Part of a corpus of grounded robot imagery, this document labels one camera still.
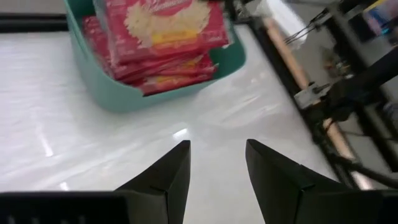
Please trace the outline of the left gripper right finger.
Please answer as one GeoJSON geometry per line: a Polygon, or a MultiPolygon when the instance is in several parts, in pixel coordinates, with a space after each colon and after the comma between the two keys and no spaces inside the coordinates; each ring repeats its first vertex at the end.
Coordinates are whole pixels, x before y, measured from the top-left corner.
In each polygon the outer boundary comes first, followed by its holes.
{"type": "Polygon", "coordinates": [[[249,178],[266,224],[296,224],[307,193],[336,192],[340,183],[255,139],[246,141],[249,178]]]}

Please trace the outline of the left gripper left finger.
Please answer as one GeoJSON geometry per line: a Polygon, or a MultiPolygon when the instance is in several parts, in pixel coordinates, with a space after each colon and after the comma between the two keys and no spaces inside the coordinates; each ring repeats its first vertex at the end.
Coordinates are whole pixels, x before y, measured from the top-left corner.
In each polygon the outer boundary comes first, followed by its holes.
{"type": "Polygon", "coordinates": [[[130,224],[183,224],[190,185],[190,141],[184,140],[117,188],[130,224]]]}

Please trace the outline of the red popcorn bag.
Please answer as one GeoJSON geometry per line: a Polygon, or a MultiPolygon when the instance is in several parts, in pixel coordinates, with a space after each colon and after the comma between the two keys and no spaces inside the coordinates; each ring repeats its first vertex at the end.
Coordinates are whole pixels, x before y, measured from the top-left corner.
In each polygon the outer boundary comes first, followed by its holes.
{"type": "Polygon", "coordinates": [[[108,60],[107,70],[110,77],[125,83],[156,75],[198,75],[214,73],[214,64],[208,53],[183,54],[176,57],[155,60],[133,61],[127,64],[111,65],[108,60]]]}
{"type": "Polygon", "coordinates": [[[132,86],[140,89],[144,96],[148,96],[207,82],[212,78],[212,74],[205,73],[198,75],[160,75],[140,79],[134,82],[132,86]]]}
{"type": "Polygon", "coordinates": [[[230,43],[223,5],[208,0],[93,0],[114,64],[230,43]]]}
{"type": "Polygon", "coordinates": [[[86,40],[93,49],[97,60],[103,67],[104,71],[113,76],[111,65],[111,56],[108,49],[107,35],[102,29],[96,16],[86,16],[82,20],[83,33],[86,40]]]}

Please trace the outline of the teal plastic basket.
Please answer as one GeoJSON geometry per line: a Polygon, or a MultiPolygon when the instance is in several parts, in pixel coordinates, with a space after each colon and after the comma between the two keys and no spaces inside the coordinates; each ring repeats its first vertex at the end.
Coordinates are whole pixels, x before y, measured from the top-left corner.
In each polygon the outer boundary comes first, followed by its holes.
{"type": "Polygon", "coordinates": [[[218,71],[214,74],[212,80],[156,95],[144,96],[137,88],[117,82],[105,74],[83,37],[81,20],[83,16],[94,14],[93,0],[63,0],[63,2],[74,59],[81,79],[95,103],[111,112],[128,113],[195,94],[212,83],[238,71],[246,61],[243,43],[235,29],[231,29],[233,43],[226,48],[210,51],[211,59],[218,64],[218,71]]]}

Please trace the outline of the white round bin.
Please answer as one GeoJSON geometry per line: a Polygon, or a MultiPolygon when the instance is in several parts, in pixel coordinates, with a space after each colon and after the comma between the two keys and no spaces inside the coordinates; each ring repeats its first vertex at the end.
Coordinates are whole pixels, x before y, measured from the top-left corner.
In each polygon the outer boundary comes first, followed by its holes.
{"type": "Polygon", "coordinates": [[[271,18],[291,48],[299,49],[305,43],[307,25],[284,0],[261,0],[256,14],[271,18]]]}

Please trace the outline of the black laptop blue screen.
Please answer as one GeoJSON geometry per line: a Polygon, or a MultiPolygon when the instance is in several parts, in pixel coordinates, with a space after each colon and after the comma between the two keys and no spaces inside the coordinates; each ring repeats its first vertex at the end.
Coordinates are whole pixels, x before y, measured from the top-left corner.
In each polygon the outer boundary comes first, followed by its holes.
{"type": "Polygon", "coordinates": [[[363,16],[376,35],[387,35],[398,29],[398,0],[369,0],[363,16]]]}

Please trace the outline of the white metal bracket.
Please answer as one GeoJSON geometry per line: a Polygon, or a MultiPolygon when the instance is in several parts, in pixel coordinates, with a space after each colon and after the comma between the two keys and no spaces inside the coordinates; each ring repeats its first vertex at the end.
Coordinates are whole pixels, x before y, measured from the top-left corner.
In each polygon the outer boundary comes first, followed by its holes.
{"type": "Polygon", "coordinates": [[[317,85],[315,82],[311,82],[306,89],[295,94],[294,98],[299,108],[305,109],[326,96],[330,88],[330,84],[317,85]]]}

